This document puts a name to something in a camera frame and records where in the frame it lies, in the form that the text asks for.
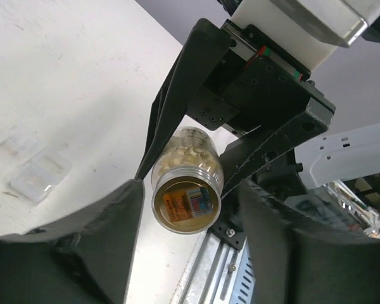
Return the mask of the clear pill bottle yellow capsules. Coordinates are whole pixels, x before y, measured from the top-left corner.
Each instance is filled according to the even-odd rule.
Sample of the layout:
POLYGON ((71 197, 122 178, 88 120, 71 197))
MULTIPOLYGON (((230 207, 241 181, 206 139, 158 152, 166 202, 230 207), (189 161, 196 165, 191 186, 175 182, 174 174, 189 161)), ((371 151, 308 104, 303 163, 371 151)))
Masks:
POLYGON ((155 219, 177 234, 197 234, 218 219, 224 173, 211 137, 196 127, 175 131, 151 171, 155 219))

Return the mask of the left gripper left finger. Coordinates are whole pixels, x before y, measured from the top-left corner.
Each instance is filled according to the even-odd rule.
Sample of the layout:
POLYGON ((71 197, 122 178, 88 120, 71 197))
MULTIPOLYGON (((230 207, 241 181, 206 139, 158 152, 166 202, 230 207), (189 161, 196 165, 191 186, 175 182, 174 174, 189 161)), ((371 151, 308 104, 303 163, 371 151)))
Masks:
POLYGON ((144 203, 131 179, 26 234, 0 236, 0 303, 123 303, 144 203))

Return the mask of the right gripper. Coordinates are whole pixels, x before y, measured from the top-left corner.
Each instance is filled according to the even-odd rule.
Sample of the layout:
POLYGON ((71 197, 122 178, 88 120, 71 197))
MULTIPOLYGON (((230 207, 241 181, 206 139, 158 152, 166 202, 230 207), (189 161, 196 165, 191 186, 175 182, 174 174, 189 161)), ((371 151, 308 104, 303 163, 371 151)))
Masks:
POLYGON ((309 76, 255 26, 218 28, 198 20, 151 106, 136 179, 147 176, 188 115, 208 130, 244 135, 220 155, 225 198, 243 180, 328 130, 336 107, 304 88, 309 76))

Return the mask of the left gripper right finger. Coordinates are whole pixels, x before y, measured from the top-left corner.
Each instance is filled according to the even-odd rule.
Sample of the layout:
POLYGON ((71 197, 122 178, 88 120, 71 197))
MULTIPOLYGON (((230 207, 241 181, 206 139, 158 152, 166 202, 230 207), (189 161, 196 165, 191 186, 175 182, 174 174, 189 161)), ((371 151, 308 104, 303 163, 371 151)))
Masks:
POLYGON ((250 181, 238 198, 257 303, 380 303, 380 239, 307 217, 250 181))

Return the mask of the clear pill organizer box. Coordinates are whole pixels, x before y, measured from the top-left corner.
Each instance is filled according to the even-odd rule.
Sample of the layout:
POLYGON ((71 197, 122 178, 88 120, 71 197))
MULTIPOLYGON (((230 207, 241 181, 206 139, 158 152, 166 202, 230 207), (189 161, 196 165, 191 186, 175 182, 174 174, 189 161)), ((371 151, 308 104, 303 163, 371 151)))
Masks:
POLYGON ((39 204, 71 168, 69 160, 25 126, 0 132, 0 183, 8 194, 39 204))

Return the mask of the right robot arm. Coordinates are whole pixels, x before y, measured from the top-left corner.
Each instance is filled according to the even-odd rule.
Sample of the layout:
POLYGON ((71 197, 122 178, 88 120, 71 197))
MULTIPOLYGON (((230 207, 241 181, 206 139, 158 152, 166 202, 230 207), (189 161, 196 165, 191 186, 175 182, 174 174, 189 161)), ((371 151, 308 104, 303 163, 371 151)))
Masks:
POLYGON ((199 20, 152 104, 136 177, 147 175, 185 116, 237 137, 221 156, 224 196, 290 151, 294 177, 309 189, 379 173, 380 122, 327 133, 336 108, 312 73, 333 50, 293 25, 199 20))

